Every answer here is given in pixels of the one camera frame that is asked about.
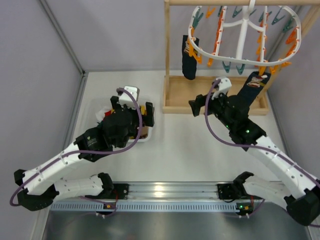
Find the navy sock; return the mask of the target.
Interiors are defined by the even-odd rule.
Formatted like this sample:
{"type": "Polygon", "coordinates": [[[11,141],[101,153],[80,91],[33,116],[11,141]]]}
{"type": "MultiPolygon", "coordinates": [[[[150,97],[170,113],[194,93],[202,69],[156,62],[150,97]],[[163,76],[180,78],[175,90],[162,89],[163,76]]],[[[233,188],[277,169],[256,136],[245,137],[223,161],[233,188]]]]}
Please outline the navy sock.
{"type": "Polygon", "coordinates": [[[237,95],[244,100],[247,107],[250,107],[270,78],[271,74],[268,72],[264,72],[262,75],[259,75],[258,71],[253,71],[248,76],[237,95]]]}
{"type": "Polygon", "coordinates": [[[196,71],[197,71],[197,61],[192,56],[189,56],[189,53],[186,52],[187,48],[187,35],[183,35],[182,37],[182,47],[181,47],[181,54],[182,54],[182,74],[188,80],[194,80],[196,78],[196,71]]]}

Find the white round clip hanger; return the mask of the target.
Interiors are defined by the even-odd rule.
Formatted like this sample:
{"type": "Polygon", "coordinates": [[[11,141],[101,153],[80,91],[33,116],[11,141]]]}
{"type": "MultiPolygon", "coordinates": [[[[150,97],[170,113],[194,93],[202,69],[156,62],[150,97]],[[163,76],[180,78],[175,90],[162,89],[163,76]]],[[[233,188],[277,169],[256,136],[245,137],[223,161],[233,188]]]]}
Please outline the white round clip hanger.
{"type": "Polygon", "coordinates": [[[230,71],[231,63],[236,63],[236,69],[240,75],[243,73],[246,65],[257,66],[260,75],[263,75],[264,71],[267,68],[273,74],[279,67],[283,68],[289,66],[291,64],[290,59],[299,51],[302,42],[302,24],[297,13],[288,6],[277,6],[278,12],[271,21],[271,25],[273,26],[284,19],[284,16],[279,17],[279,14],[281,12],[287,12],[290,18],[282,31],[284,33],[291,31],[291,34],[285,41],[287,45],[290,45],[290,48],[284,55],[284,57],[279,58],[275,61],[269,61],[266,59],[266,42],[268,39],[268,19],[271,13],[268,11],[268,7],[265,6],[264,11],[259,17],[258,24],[253,23],[250,20],[250,16],[256,11],[255,3],[256,2],[254,0],[251,0],[249,6],[243,6],[240,9],[235,8],[232,16],[236,17],[238,14],[242,14],[242,17],[241,19],[233,22],[226,22],[228,7],[226,5],[220,7],[218,12],[217,30],[212,52],[206,52],[199,46],[198,43],[196,43],[198,39],[195,37],[195,30],[203,16],[209,18],[215,11],[215,8],[209,7],[206,12],[203,12],[201,5],[195,7],[188,26],[188,34],[186,36],[186,40],[184,41],[185,47],[183,48],[183,52],[186,53],[189,58],[195,60],[197,64],[201,64],[203,61],[203,57],[207,57],[208,67],[212,66],[214,60],[221,61],[222,66],[227,73],[230,71]],[[224,30],[236,27],[240,27],[240,30],[236,45],[235,56],[232,57],[220,55],[220,48],[222,45],[224,30]],[[247,32],[249,28],[257,31],[258,33],[258,46],[255,53],[257,55],[256,60],[250,60],[243,57],[247,32]]]}

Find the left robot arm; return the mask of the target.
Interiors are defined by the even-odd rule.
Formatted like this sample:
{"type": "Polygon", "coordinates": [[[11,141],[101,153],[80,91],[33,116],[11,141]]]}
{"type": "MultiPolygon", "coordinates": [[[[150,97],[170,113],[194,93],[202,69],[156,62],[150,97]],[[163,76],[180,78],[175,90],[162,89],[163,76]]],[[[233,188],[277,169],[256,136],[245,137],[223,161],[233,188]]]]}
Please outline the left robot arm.
{"type": "Polygon", "coordinates": [[[64,199],[84,197],[98,201],[114,194],[112,179],[104,172],[85,179],[64,179],[73,170],[129,150],[139,141],[144,127],[154,126],[152,102],[138,105],[136,97],[125,93],[112,96],[110,102],[111,111],[100,123],[78,136],[57,156],[34,169],[14,172],[19,187],[12,196],[17,203],[10,200],[12,206],[39,211],[64,199]]]}

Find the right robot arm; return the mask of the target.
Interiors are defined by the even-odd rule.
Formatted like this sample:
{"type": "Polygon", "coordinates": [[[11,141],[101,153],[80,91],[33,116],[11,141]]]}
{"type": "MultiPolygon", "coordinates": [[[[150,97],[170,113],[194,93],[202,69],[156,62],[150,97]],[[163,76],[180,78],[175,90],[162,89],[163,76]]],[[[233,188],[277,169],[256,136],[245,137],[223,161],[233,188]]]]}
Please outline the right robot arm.
{"type": "Polygon", "coordinates": [[[217,138],[225,145],[241,148],[267,167],[280,184],[266,181],[245,171],[232,182],[232,198],[255,196],[281,207],[298,224],[310,226],[320,215],[320,180],[303,170],[285,155],[267,133],[249,118],[244,100],[224,93],[198,95],[188,102],[193,116],[215,116],[228,130],[231,142],[217,138]]]}

